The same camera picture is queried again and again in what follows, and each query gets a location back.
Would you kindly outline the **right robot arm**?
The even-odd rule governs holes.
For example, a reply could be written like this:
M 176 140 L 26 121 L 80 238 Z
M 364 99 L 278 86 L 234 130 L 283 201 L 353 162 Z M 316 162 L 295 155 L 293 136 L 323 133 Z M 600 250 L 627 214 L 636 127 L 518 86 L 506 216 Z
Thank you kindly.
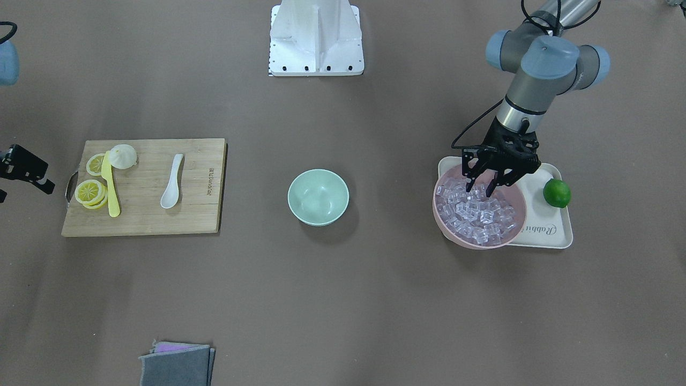
M 10 30 L 1 38 L 1 84 L 15 85 L 19 80 L 19 54 L 10 39 L 18 27 L 14 22 L 3 20 L 2 27 Z M 1 151 L 1 178 L 23 181 L 35 186 L 46 195 L 54 192 L 55 184 L 45 178 L 48 163 L 19 144 L 12 144 Z

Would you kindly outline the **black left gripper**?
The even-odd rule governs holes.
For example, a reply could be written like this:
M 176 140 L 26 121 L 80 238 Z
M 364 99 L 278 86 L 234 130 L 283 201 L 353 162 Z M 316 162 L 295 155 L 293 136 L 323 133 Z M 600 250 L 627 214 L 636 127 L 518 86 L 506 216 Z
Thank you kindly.
M 541 166 L 537 154 L 539 142 L 529 128 L 530 121 L 526 118 L 514 124 L 514 130 L 494 119 L 482 143 L 461 147 L 465 190 L 470 192 L 477 178 L 488 169 L 495 173 L 485 190 L 487 197 L 502 186 L 502 180 L 518 180 L 525 174 L 535 173 Z

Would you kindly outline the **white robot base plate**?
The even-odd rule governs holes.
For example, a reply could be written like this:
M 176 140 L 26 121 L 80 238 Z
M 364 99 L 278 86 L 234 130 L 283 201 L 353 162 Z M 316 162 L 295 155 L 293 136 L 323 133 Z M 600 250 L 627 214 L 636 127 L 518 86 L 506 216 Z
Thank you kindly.
M 364 73 L 357 6 L 348 1 L 282 1 L 270 15 L 270 76 L 341 77 Z

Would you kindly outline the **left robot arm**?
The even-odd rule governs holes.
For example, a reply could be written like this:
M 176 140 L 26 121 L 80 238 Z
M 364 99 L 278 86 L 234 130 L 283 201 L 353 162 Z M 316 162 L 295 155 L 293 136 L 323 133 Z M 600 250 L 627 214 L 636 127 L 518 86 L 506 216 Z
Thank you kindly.
M 488 170 L 494 176 L 487 196 L 535 173 L 541 166 L 536 130 L 554 99 L 606 78 L 611 59 L 605 49 L 579 46 L 563 37 L 566 30 L 588 22 L 600 5 L 599 1 L 548 1 L 529 13 L 521 3 L 522 24 L 490 37 L 487 62 L 514 78 L 503 99 L 492 107 L 496 115 L 482 143 L 460 147 L 466 191 Z

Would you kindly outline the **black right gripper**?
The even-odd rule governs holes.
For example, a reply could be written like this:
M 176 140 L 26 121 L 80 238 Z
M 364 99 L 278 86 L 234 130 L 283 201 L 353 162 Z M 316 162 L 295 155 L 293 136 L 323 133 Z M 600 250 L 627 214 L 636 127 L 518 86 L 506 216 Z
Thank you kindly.
M 31 183 L 46 195 L 54 192 L 55 184 L 45 179 L 48 163 L 19 144 L 13 144 L 2 154 L 1 177 Z

